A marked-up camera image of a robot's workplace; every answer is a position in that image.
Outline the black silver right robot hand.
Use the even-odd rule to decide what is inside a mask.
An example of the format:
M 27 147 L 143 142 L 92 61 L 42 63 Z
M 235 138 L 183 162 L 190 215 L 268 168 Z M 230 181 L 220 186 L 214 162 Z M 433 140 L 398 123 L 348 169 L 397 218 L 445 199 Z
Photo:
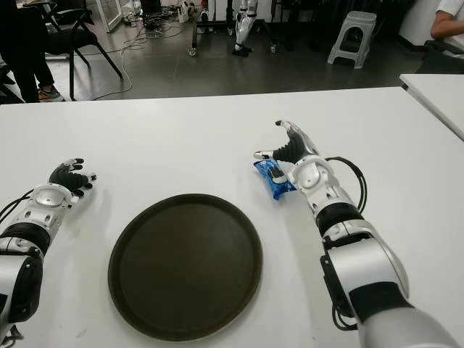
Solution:
M 277 120 L 275 125 L 285 129 L 289 138 L 288 143 L 275 150 L 257 151 L 253 154 L 255 159 L 276 160 L 292 163 L 294 165 L 298 162 L 301 162 L 303 159 L 306 159 L 307 157 L 317 158 L 319 160 L 325 161 L 325 159 L 321 157 L 319 151 L 316 149 L 316 146 L 311 141 L 309 136 L 296 124 L 286 120 Z

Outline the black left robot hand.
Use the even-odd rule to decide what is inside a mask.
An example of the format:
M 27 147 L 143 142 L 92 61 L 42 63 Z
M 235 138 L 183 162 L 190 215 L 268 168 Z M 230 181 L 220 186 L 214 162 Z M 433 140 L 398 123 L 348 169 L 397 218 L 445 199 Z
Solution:
M 83 197 L 84 189 L 93 188 L 93 182 L 97 180 L 96 173 L 85 174 L 83 169 L 84 159 L 74 158 L 61 163 L 49 176 L 49 183 L 65 187 L 73 196 Z

